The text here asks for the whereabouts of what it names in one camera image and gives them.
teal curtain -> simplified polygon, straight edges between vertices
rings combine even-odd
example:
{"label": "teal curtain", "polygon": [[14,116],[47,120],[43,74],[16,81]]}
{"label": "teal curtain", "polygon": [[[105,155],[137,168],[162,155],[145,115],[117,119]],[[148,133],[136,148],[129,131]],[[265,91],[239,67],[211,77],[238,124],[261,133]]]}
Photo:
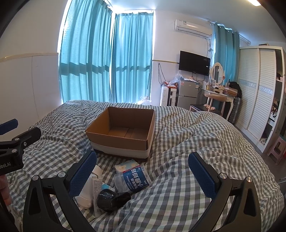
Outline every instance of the teal curtain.
{"label": "teal curtain", "polygon": [[239,68],[239,34],[224,26],[214,25],[214,35],[216,41],[214,62],[219,62],[225,71],[224,84],[238,80]]}
{"label": "teal curtain", "polygon": [[116,14],[112,48],[113,102],[150,95],[153,13]]}
{"label": "teal curtain", "polygon": [[59,61],[63,101],[110,101],[111,13],[103,0],[72,0]]}

suitcase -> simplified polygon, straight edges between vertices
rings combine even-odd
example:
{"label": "suitcase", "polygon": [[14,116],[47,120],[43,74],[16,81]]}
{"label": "suitcase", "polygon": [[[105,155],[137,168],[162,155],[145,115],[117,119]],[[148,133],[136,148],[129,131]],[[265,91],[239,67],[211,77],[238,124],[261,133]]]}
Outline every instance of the suitcase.
{"label": "suitcase", "polygon": [[[238,112],[239,112],[240,106],[241,106],[241,101],[242,101],[242,99],[239,98],[239,97],[236,97],[234,99],[234,101],[233,101],[233,109],[232,109],[231,114],[230,114],[229,119],[228,119],[228,121],[231,124],[235,124],[236,123],[236,120],[237,120],[237,117],[238,117]],[[227,115],[229,113],[230,107],[231,107],[230,102],[226,102],[225,110],[224,110],[224,113],[223,113],[223,117],[225,119],[227,118]]]}

ceiling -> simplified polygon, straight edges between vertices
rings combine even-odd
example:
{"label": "ceiling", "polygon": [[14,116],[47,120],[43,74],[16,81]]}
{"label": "ceiling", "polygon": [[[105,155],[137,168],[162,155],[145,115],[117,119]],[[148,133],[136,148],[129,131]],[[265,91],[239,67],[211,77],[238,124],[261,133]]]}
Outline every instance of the ceiling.
{"label": "ceiling", "polygon": [[247,0],[109,0],[115,10],[152,9],[197,16],[225,25],[255,41],[286,43],[270,14]]}

oval mirror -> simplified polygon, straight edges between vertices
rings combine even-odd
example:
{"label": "oval mirror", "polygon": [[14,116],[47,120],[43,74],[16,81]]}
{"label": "oval mirror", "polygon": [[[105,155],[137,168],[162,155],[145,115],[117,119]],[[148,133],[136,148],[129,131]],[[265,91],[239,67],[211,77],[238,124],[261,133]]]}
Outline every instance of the oval mirror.
{"label": "oval mirror", "polygon": [[210,78],[216,81],[216,85],[220,85],[225,79],[225,72],[220,63],[215,63],[210,70]]}

silver refrigerator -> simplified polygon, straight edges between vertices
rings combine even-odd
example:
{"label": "silver refrigerator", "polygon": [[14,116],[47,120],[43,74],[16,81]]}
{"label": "silver refrigerator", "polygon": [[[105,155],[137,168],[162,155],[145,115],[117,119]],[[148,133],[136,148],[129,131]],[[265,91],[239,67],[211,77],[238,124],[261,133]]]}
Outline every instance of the silver refrigerator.
{"label": "silver refrigerator", "polygon": [[176,106],[189,110],[191,104],[197,104],[199,86],[199,82],[180,80]]}

